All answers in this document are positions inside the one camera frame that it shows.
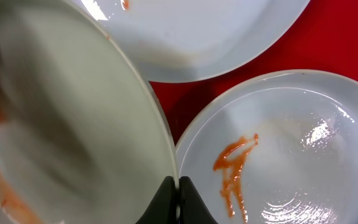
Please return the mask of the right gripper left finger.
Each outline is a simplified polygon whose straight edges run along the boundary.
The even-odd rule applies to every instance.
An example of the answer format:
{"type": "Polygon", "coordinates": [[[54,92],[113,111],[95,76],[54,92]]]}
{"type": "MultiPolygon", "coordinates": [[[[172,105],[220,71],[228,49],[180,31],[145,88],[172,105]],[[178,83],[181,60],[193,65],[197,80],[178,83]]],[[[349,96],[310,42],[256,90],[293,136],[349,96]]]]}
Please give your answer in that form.
{"type": "Polygon", "coordinates": [[[166,176],[144,214],[136,224],[176,224],[177,189],[173,177],[166,176]]]}

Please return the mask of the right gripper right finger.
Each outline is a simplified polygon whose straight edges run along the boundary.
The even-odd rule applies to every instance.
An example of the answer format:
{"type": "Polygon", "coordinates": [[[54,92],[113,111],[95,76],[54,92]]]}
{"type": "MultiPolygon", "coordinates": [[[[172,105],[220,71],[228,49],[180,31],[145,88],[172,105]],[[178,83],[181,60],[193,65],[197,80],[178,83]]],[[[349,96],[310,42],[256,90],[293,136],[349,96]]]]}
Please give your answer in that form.
{"type": "Polygon", "coordinates": [[[180,224],[218,224],[191,179],[180,178],[180,224]]]}

